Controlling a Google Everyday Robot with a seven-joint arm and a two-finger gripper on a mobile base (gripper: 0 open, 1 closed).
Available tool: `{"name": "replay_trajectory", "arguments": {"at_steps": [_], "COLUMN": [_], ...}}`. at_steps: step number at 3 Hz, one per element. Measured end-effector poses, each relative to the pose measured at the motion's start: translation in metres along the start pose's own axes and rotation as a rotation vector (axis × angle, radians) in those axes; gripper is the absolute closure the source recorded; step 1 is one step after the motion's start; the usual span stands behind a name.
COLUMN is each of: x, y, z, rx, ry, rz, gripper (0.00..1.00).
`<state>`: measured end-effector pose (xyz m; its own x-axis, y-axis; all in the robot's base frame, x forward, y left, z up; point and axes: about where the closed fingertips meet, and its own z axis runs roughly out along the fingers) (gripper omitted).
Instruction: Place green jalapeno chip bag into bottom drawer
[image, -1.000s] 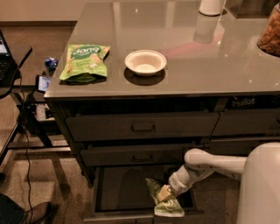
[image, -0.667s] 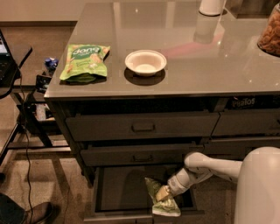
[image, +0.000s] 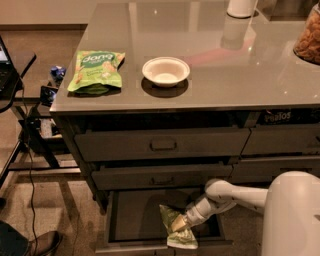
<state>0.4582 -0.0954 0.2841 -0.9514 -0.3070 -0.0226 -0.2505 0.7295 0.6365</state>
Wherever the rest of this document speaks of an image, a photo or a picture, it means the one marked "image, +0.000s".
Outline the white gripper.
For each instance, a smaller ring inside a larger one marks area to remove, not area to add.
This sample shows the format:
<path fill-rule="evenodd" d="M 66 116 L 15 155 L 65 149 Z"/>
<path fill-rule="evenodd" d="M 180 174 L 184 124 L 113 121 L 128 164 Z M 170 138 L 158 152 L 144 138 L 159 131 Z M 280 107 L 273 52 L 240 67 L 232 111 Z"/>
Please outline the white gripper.
<path fill-rule="evenodd" d="M 195 203 L 189 204 L 186 208 L 186 216 L 179 214 L 172 222 L 172 231 L 178 232 L 186 229 L 188 225 L 193 227 L 204 223 L 208 219 L 208 210 L 209 208 L 207 206 L 202 206 Z"/>

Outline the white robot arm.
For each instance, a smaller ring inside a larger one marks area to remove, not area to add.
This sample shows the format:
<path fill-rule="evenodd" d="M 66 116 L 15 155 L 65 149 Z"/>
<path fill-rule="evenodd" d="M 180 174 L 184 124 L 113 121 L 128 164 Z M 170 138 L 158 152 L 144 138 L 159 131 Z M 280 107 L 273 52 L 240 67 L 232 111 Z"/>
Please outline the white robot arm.
<path fill-rule="evenodd" d="M 236 205 L 263 215 L 261 256 L 320 256 L 320 178 L 301 171 L 277 176 L 266 189 L 211 179 L 171 228 L 200 225 Z"/>

